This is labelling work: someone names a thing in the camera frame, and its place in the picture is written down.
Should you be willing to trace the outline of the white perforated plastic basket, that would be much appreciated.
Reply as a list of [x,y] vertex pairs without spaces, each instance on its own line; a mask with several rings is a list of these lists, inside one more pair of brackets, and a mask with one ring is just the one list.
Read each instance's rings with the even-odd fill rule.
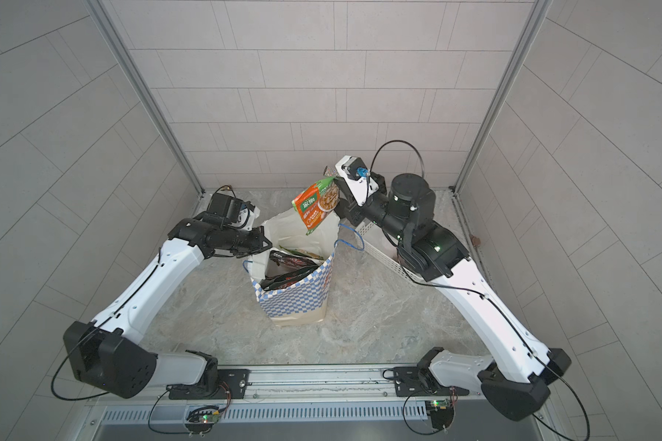
[[377,225],[366,220],[356,228],[356,232],[363,238],[366,252],[390,271],[410,283],[423,281],[421,277],[401,266],[396,248],[385,238],[382,229]]

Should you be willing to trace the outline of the blue checkered paper bag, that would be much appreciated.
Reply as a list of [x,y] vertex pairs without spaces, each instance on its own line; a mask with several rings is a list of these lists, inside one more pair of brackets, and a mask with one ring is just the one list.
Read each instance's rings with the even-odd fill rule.
[[257,304],[279,327],[308,325],[325,319],[340,218],[330,213],[308,231],[295,209],[262,224],[272,248],[244,262]]

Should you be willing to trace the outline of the dark fish seasoning packet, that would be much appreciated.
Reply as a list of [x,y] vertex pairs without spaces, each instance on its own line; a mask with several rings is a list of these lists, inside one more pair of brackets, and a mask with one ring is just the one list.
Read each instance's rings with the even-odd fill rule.
[[264,291],[283,290],[310,276],[319,267],[320,264],[309,257],[273,249],[259,285]]

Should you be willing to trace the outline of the left circuit board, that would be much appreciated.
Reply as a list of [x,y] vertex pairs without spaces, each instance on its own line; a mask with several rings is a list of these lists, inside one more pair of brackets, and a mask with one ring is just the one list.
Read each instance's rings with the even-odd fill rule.
[[191,433],[208,433],[220,421],[222,412],[217,405],[194,409],[185,419],[185,428]]

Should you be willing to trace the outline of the right circuit board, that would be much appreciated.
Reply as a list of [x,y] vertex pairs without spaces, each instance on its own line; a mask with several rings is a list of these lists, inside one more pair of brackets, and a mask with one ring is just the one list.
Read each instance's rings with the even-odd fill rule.
[[428,420],[432,429],[437,431],[448,430],[454,421],[454,402],[446,400],[433,400],[425,402]]

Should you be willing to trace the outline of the circuit board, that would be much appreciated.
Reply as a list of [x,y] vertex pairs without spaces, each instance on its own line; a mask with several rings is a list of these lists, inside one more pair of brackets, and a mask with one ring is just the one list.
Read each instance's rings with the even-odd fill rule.
[[185,419],[185,428],[191,433],[208,433],[220,421],[222,412],[217,405],[194,409]]
[[428,420],[432,429],[437,431],[448,430],[454,421],[454,402],[446,400],[433,400],[425,402]]

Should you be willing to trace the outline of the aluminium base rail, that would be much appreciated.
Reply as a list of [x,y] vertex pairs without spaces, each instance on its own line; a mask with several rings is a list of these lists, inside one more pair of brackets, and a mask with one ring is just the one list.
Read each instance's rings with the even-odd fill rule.
[[303,400],[362,397],[378,398],[395,395],[391,381],[382,377],[384,369],[418,367],[428,369],[441,386],[455,386],[480,396],[500,413],[518,421],[537,412],[549,398],[549,385],[555,380],[546,363],[530,356],[535,367],[522,380],[512,380],[506,368],[487,356],[460,356],[437,347],[415,365],[338,365],[338,366],[271,366],[220,367],[218,369],[249,369],[248,387],[243,399],[219,401]]

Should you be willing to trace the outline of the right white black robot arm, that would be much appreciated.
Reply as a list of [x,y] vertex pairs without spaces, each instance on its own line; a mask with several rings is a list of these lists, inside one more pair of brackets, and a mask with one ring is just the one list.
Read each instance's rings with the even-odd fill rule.
[[489,286],[467,248],[434,219],[436,195],[424,178],[398,175],[391,187],[361,168],[339,172],[338,212],[358,225],[379,227],[395,245],[400,268],[411,281],[435,288],[452,302],[488,350],[487,356],[458,356],[435,347],[417,364],[428,392],[457,387],[481,393],[503,416],[521,421],[546,403],[550,385],[571,365],[561,348],[533,336]]

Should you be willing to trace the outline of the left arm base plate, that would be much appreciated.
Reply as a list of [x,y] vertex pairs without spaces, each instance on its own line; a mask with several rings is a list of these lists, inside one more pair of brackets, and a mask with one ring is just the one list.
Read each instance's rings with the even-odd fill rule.
[[170,400],[239,400],[243,399],[248,387],[249,369],[207,369],[200,380],[192,385],[167,387]]

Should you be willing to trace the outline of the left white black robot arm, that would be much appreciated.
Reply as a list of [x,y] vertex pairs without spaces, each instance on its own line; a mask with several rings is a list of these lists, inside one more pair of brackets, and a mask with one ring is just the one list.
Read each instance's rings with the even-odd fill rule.
[[123,399],[160,386],[178,400],[222,393],[214,356],[198,351],[156,354],[139,343],[180,283],[204,260],[270,250],[263,228],[254,224],[257,216],[259,210],[247,206],[232,218],[204,211],[181,220],[154,260],[113,303],[90,322],[74,322],[64,332],[64,362],[75,379]]

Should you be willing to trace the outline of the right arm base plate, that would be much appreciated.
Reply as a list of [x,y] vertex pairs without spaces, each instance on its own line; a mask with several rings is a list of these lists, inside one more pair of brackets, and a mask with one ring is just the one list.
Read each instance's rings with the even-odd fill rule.
[[409,397],[410,395],[449,397],[468,396],[470,391],[455,386],[441,386],[432,376],[428,369],[420,367],[392,367],[384,369],[382,377],[391,381],[395,387],[397,397]]

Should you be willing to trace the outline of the orange green condiment packet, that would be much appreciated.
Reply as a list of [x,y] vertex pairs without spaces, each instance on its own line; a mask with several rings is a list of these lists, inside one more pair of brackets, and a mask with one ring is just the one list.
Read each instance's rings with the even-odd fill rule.
[[307,235],[313,233],[327,216],[336,209],[339,188],[336,179],[323,178],[310,185],[293,201],[292,207],[299,214]]

